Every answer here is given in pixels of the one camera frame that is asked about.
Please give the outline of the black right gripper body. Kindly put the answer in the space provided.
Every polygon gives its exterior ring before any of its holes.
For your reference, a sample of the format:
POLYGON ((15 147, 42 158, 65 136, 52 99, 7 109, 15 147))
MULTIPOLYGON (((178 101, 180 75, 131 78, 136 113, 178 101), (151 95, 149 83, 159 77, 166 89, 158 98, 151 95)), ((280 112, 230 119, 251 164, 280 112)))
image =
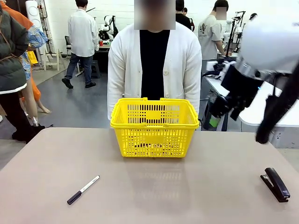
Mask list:
POLYGON ((248 108, 262 84, 263 80, 247 77, 234 66, 229 66, 221 83, 221 86, 228 90, 228 95, 218 97, 220 110, 248 108))

